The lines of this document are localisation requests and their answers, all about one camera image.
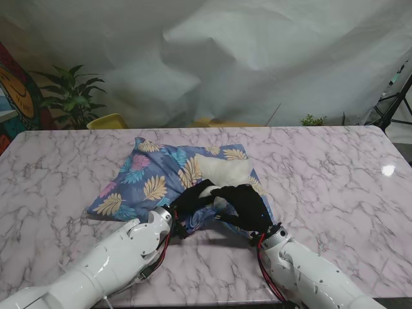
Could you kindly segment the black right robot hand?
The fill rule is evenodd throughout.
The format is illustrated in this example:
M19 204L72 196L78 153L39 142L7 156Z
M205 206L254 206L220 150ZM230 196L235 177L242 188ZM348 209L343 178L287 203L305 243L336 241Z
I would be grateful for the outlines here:
M274 226L262 197L251 185L224 186L213 189L211 195L226 200L237 213L221 212L215 216L217 220L258 234L266 234Z

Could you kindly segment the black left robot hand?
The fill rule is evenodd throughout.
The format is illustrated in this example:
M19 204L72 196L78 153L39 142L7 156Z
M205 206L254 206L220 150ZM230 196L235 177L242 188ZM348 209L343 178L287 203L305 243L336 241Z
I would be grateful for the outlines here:
M173 210L179 222L183 222L190 218L196 211L213 204L215 197L208 194L204 197L200 195L209 187L214 187L210 180L204 180L196 185L184 190L177 199L170 204L170 209Z

